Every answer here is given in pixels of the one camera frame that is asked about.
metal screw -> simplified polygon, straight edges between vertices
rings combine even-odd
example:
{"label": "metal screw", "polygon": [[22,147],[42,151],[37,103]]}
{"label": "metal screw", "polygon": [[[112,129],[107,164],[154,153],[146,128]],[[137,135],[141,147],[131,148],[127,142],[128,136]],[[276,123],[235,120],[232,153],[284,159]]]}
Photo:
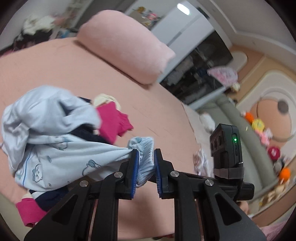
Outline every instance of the metal screw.
{"label": "metal screw", "polygon": [[211,180],[211,179],[207,179],[207,180],[205,181],[205,184],[206,184],[207,186],[213,186],[213,185],[214,185],[214,181]]}
{"label": "metal screw", "polygon": [[120,178],[122,176],[123,176],[123,173],[122,172],[115,172],[114,173],[114,177],[116,177],[116,178]]}
{"label": "metal screw", "polygon": [[89,184],[89,182],[88,182],[87,180],[82,180],[82,181],[79,183],[79,185],[80,185],[81,187],[87,187],[88,184]]}
{"label": "metal screw", "polygon": [[177,171],[171,171],[171,172],[170,172],[170,175],[171,175],[172,177],[178,177],[178,176],[179,176],[179,173],[178,173]]}

yellow plush toy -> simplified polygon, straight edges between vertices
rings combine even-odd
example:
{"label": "yellow plush toy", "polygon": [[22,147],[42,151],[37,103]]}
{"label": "yellow plush toy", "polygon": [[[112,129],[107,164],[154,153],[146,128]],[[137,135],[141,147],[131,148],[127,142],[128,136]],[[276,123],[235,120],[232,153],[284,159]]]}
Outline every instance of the yellow plush toy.
{"label": "yellow plush toy", "polygon": [[255,119],[252,122],[252,129],[256,132],[263,132],[265,125],[261,119]]}

pink pillow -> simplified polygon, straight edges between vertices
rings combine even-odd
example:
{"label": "pink pillow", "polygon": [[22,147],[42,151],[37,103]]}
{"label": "pink pillow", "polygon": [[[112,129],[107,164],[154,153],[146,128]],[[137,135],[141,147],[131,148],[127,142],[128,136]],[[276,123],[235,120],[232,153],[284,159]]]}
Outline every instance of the pink pillow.
{"label": "pink pillow", "polygon": [[141,84],[155,82],[175,57],[147,28],[114,10],[93,16],[81,26],[77,39]]}

ceiling light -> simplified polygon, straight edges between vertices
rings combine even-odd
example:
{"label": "ceiling light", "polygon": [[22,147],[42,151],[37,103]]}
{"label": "ceiling light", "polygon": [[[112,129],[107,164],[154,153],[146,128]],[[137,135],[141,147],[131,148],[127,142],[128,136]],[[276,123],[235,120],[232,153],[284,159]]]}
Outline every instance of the ceiling light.
{"label": "ceiling light", "polygon": [[181,4],[181,3],[178,3],[177,8],[178,8],[181,12],[185,13],[186,15],[189,15],[189,14],[190,14],[190,10],[189,10],[189,8],[185,7],[185,6],[184,6],[183,4]]}

pink bed sheet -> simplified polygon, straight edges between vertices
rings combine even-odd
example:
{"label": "pink bed sheet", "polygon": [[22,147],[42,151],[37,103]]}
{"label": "pink bed sheet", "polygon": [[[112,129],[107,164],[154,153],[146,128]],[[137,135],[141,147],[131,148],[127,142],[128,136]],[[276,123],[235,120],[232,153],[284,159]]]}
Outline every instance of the pink bed sheet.
{"label": "pink bed sheet", "polygon": [[[32,88],[48,84],[93,99],[114,96],[128,114],[133,131],[118,137],[125,147],[134,136],[152,136],[165,160],[179,171],[193,173],[192,155],[198,150],[181,102],[160,84],[142,86],[79,45],[75,38],[52,40],[0,58],[0,112]],[[25,190],[9,173],[0,152],[0,192],[13,203]],[[156,184],[138,188],[132,201],[121,200],[118,238],[155,237],[174,232],[173,200],[158,198]]]}

